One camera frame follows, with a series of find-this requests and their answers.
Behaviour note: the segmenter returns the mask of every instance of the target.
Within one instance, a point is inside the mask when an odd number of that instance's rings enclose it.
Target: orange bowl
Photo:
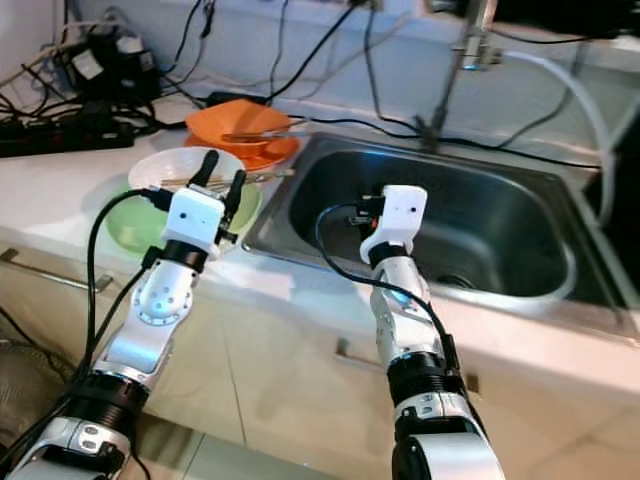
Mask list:
[[[186,123],[191,133],[204,142],[233,152],[240,158],[251,158],[262,154],[273,140],[228,142],[222,136],[271,129],[287,131],[291,121],[278,110],[242,99],[196,112],[186,118]]]

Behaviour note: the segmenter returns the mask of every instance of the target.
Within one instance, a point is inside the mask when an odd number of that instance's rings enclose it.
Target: wall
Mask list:
[[[167,2],[169,0],[84,0],[82,5],[85,16],[89,18],[99,17],[109,5],[119,6],[160,58],[169,61],[177,49],[190,6]],[[251,0],[218,1],[214,34],[207,44],[201,63],[203,67],[240,79],[260,80],[268,77],[276,55],[280,2],[267,4],[253,0],[250,8],[237,7],[250,3]],[[317,15],[307,15],[306,18],[297,15],[287,22],[284,56],[278,77],[287,77],[295,72],[327,31],[324,17],[336,18],[340,9],[321,6],[317,7],[316,12]],[[357,13],[312,62],[305,76],[321,75],[330,57],[340,59],[362,46],[367,12]],[[182,59],[187,65],[192,63],[197,51],[201,15],[197,15],[196,20],[193,28],[196,34],[188,43]],[[393,18],[381,16],[379,23],[384,24],[379,28],[384,31],[393,23]],[[420,25],[409,22],[397,35],[375,50],[376,75],[386,114],[404,118],[415,114],[427,119],[431,117],[451,58],[450,44],[456,38],[456,35],[451,35],[450,28],[437,30],[441,23],[444,22],[434,22],[429,32],[416,35],[415,31]],[[500,39],[495,41],[498,44],[502,42]],[[514,45],[513,42],[507,42],[506,46],[564,59],[571,58],[575,49],[574,45],[540,48]],[[606,49],[592,52],[589,63],[602,64],[598,60],[603,58],[595,58],[597,56],[606,56]],[[463,73],[460,78],[450,107],[448,133],[487,142],[506,138],[520,126],[553,110],[563,94],[563,87],[555,79],[528,65],[507,63],[485,73]],[[640,91],[637,69],[625,72],[590,65],[583,69],[581,78],[596,97],[611,128],[622,117],[630,98]],[[286,97],[305,95],[313,90],[313,86],[311,83],[297,83],[286,93]],[[260,90],[268,92],[268,85],[263,85]],[[339,110],[348,106],[361,115],[370,115],[371,92],[362,57],[327,82],[308,102],[333,106],[336,114],[344,115]],[[592,137],[581,111],[572,102],[558,119],[532,132],[514,147],[574,161],[593,161]]]
[[[61,5],[62,0],[0,0],[0,77],[19,68],[42,45],[54,40],[56,25],[62,24],[57,15]],[[3,93],[16,100],[12,89]]]

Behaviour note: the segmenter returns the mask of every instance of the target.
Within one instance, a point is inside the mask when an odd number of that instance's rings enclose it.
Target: tile floor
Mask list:
[[[188,428],[146,417],[140,457],[152,480],[331,480],[320,472],[252,452]],[[133,461],[122,480],[145,480]]]

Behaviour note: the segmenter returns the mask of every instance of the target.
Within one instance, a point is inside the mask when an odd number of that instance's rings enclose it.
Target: sink drain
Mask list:
[[[436,278],[436,282],[442,283],[444,285],[449,285],[451,287],[465,288],[467,290],[475,290],[473,283],[471,283],[466,278],[453,273],[440,275],[438,278]]]

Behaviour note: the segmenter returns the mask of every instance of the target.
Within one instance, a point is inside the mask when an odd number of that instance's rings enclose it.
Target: white hose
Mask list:
[[[615,156],[611,151],[609,129],[604,123],[602,113],[593,97],[569,72],[546,58],[536,57],[527,53],[504,52],[503,55],[514,60],[531,63],[544,68],[552,73],[558,80],[564,83],[573,92],[576,100],[584,110],[593,130],[595,132],[596,143],[600,154],[602,167],[602,199],[600,202],[600,213],[598,220],[600,226],[605,226],[611,219],[613,202],[615,198]]]

